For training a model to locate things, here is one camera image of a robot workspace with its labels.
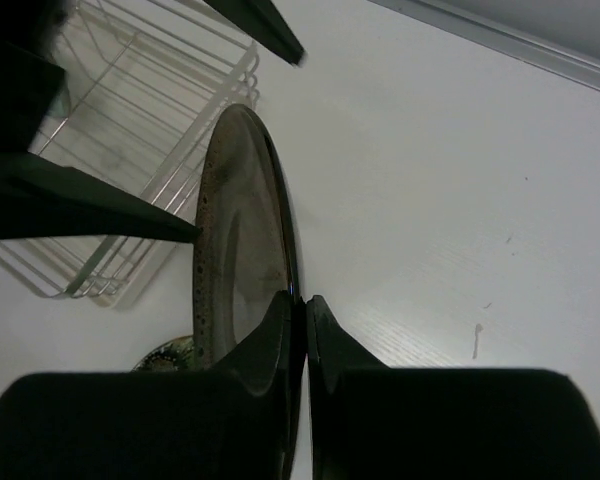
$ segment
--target white surface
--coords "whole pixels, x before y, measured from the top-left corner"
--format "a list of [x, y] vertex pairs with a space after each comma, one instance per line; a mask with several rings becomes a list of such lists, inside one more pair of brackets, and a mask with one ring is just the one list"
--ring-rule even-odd
[[[277, 4], [309, 51], [302, 69], [265, 52], [259, 67], [305, 297], [392, 365], [567, 373], [600, 423], [600, 93], [364, 0]], [[0, 390], [28, 371], [127, 369], [184, 333], [187, 255], [124, 313], [0, 274]]]

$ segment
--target white wire rack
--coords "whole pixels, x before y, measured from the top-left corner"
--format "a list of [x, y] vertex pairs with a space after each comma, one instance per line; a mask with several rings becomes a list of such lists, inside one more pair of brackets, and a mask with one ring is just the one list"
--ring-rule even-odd
[[[69, 111], [52, 109], [31, 150], [192, 221], [219, 113], [258, 100], [255, 44], [195, 0], [92, 0], [77, 4], [50, 57], [68, 72]], [[128, 306], [174, 247], [3, 241], [0, 264], [40, 296]]]

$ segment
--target black plastic piece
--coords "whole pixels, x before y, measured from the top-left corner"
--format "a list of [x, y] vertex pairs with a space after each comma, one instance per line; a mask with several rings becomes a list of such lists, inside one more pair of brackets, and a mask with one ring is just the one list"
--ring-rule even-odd
[[0, 39], [0, 152], [29, 149], [63, 82], [60, 67]]
[[338, 325], [324, 298], [313, 297], [306, 309], [313, 478], [348, 478], [342, 471], [348, 469], [347, 432], [353, 425], [347, 425], [337, 395], [340, 377], [349, 370], [388, 368]]
[[125, 235], [192, 243], [194, 225], [75, 168], [0, 154], [0, 240]]
[[600, 480], [600, 433], [563, 375], [357, 370], [334, 398], [346, 425], [340, 478]]
[[294, 320], [280, 292], [202, 373], [19, 380], [0, 399], [0, 478], [289, 478], [304, 363]]
[[304, 48], [270, 0], [204, 0], [280, 58], [298, 65]]
[[0, 0], [0, 39], [44, 56], [67, 16], [68, 4], [68, 0]]

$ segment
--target stain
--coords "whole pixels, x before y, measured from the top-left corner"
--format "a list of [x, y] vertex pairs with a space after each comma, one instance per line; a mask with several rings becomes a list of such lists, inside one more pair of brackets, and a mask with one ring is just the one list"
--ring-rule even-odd
[[480, 332], [482, 332], [483, 330], [484, 328], [482, 327], [482, 324], [476, 324], [476, 329], [474, 331], [475, 338], [473, 341], [473, 360], [478, 358], [478, 343], [480, 342]]
[[113, 155], [105, 155], [100, 159], [100, 165], [105, 170], [118, 170], [123, 162], [127, 160], [124, 149], [119, 145], [110, 147], [109, 150]]

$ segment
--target black object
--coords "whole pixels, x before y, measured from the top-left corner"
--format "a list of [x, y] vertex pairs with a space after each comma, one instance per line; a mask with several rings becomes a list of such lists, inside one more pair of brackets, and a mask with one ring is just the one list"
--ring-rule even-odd
[[68, 0], [0, 0], [0, 40], [43, 56], [53, 44], [67, 8]]
[[126, 235], [193, 242], [199, 229], [72, 167], [0, 154], [0, 239]]
[[60, 67], [0, 39], [0, 152], [27, 151], [63, 82]]
[[292, 316], [276, 295], [203, 373], [19, 380], [0, 400], [0, 478], [288, 478], [304, 362]]
[[204, 0], [284, 61], [298, 65], [304, 48], [270, 0]]

